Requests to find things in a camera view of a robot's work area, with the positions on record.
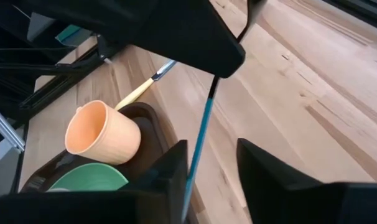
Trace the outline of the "green plate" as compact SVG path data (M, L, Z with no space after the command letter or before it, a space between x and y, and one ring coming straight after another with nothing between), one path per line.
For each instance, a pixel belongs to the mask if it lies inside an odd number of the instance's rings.
M128 183L129 180L116 168L102 163L89 163L68 171L49 191L113 191Z

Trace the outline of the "orange mug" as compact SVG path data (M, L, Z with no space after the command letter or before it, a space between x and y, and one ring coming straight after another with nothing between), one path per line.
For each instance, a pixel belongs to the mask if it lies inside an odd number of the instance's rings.
M113 165L132 159L140 143L139 126L100 100L77 108L65 133L70 154Z

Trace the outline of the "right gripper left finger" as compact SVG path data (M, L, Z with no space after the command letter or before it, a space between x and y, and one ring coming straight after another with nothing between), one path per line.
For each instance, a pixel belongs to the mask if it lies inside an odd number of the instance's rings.
M0 224L182 224L186 181L180 140L119 190L1 196Z

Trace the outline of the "brown plastic tray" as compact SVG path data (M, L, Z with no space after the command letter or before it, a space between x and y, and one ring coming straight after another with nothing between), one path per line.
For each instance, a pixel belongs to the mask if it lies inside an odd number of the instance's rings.
M162 132L156 111L147 103L137 102L127 105L119 112L133 120L141 132L141 144L135 156L128 162L114 166L129 182L135 181L158 158L169 150L165 134ZM95 160L70 154L66 150L57 154L45 165L35 171L21 188L21 192L43 192L48 190L57 179L84 164Z

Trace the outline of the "silver aluminium mount bar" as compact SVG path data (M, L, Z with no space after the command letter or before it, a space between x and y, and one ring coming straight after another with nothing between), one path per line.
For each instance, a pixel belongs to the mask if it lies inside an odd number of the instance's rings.
M9 142L11 146L16 148L18 153L25 151L26 143L17 134L16 130L8 123L6 118L0 113L0 134Z

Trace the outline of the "black spoon blue handle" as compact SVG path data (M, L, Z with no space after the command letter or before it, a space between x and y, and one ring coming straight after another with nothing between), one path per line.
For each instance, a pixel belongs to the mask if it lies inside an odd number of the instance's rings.
M242 40L246 37L248 31L252 28L252 26L256 23L256 18L261 12L262 8L266 4L267 0L247 0L247 20L244 29L241 31L239 36L237 36L238 43L241 43ZM185 223L185 219L187 217L187 213L189 210L190 199L193 192L193 186L195 183L195 176L198 169L198 164L200 162L200 157L202 155L203 143L205 140L208 123L210 120L210 115L212 112L213 101L216 95L218 82L220 78L216 75L213 77L212 84L210 86L207 101L205 103L205 109L203 111L202 120L200 123L200 129L197 136L197 141L195 143L194 154L192 157L192 162L190 165L190 169L187 176L187 182L185 187L185 195L184 195L184 205L182 209L182 221L181 224Z

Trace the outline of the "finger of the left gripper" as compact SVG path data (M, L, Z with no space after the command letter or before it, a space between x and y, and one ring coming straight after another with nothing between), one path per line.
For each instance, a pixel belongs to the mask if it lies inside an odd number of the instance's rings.
M228 78L245 51L209 0L119 0L143 19L131 43L152 53Z

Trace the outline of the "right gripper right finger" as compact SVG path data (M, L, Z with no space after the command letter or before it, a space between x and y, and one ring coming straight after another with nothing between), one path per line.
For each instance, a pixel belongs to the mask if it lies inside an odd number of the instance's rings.
M377 183L323 183L244 138L236 158L253 224L377 224Z

